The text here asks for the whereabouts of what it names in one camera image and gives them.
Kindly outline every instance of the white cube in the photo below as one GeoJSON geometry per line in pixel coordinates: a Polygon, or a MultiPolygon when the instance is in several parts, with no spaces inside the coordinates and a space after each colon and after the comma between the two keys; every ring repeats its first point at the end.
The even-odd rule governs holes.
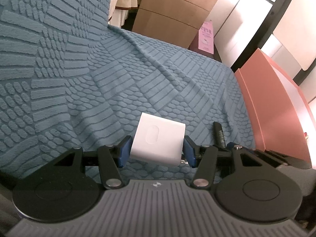
{"type": "Polygon", "coordinates": [[[181,161],[185,124],[142,113],[130,158],[162,166],[181,161]]]}

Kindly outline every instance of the gray gripper base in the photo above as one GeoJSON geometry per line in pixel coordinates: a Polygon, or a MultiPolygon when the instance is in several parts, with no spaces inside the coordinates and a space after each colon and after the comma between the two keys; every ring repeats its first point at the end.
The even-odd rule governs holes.
{"type": "Polygon", "coordinates": [[[105,191],[88,213],[68,222],[21,220],[7,237],[305,237],[292,220],[252,224],[224,212],[203,190],[184,180],[131,180],[105,191]]]}

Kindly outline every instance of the pink tag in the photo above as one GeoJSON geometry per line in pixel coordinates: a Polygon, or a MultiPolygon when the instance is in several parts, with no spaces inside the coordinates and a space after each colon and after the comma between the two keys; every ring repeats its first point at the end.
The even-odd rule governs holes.
{"type": "Polygon", "coordinates": [[[214,32],[211,21],[204,22],[198,31],[199,50],[214,54],[214,32]]]}

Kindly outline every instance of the black circular pad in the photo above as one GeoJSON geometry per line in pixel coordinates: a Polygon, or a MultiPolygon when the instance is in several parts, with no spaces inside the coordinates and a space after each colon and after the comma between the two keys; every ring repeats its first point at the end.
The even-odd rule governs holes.
{"type": "Polygon", "coordinates": [[[94,180],[68,167],[39,170],[22,180],[13,191],[19,212],[45,223],[63,222],[89,211],[100,194],[94,180]]]}
{"type": "Polygon", "coordinates": [[[231,214],[251,222],[277,222],[293,218],[302,194],[290,178],[270,167],[244,167],[225,177],[215,197],[231,214]]]}
{"type": "Polygon", "coordinates": [[[267,180],[252,180],[244,184],[244,194],[258,201],[268,201],[280,194],[280,188],[273,182],[267,180]]]}

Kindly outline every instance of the blue bedspread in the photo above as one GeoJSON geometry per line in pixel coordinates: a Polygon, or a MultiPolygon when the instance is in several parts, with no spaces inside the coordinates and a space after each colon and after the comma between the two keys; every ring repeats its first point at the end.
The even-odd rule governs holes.
{"type": "MultiPolygon", "coordinates": [[[[233,72],[189,50],[107,26],[110,0],[0,0],[0,170],[22,178],[67,149],[134,135],[142,112],[186,124],[196,144],[254,147],[233,72]]],[[[186,165],[130,160],[125,179],[190,179],[186,165]]],[[[87,174],[98,179],[96,168],[87,174]]]]}

